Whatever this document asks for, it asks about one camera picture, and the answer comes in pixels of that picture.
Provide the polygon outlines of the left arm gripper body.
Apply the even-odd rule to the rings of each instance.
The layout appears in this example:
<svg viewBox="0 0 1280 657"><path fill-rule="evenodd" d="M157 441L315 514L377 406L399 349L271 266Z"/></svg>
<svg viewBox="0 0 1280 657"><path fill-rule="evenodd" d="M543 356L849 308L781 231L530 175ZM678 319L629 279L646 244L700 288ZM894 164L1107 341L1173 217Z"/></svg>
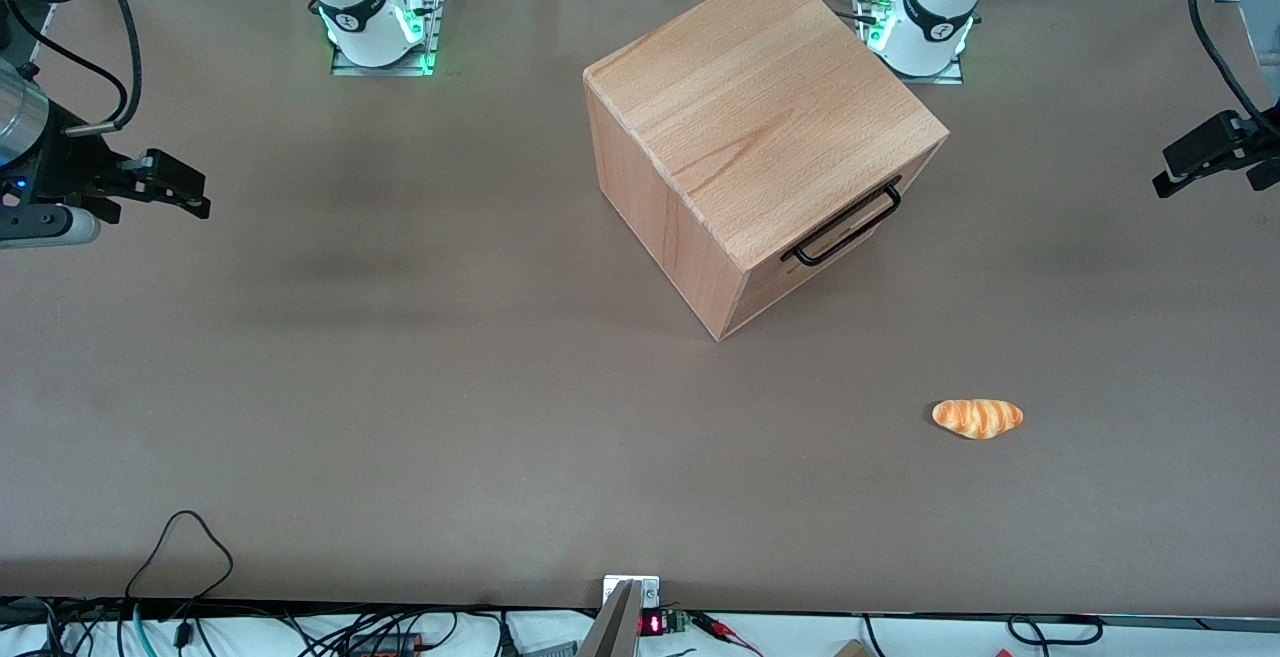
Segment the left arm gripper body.
<svg viewBox="0 0 1280 657"><path fill-rule="evenodd" d="M1254 192L1263 192L1279 184L1279 106L1254 109L1249 106L1251 134L1243 149L1245 178Z"/></svg>

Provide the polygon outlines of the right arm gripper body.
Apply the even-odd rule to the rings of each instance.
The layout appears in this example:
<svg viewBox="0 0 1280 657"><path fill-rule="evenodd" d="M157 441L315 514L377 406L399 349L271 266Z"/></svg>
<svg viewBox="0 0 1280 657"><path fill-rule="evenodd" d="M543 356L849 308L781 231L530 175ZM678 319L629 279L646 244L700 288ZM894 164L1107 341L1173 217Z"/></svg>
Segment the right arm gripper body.
<svg viewBox="0 0 1280 657"><path fill-rule="evenodd" d="M20 155L20 206L79 207L110 225L120 222L122 207L110 200L99 181L116 172L125 158L115 154L101 136L69 137L64 131L84 120L51 102L35 145Z"/></svg>

